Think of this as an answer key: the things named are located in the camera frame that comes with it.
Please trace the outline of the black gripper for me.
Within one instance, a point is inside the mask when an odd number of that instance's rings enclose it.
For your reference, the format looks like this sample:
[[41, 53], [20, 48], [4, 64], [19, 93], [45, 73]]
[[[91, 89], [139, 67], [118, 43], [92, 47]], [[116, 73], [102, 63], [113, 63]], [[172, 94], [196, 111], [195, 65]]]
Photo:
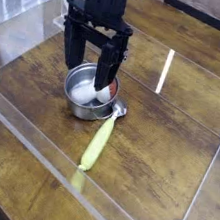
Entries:
[[102, 48], [98, 59], [94, 88], [110, 85], [125, 59], [131, 27], [123, 20], [127, 0], [67, 0], [65, 16], [65, 63], [71, 70], [83, 62], [88, 40]]

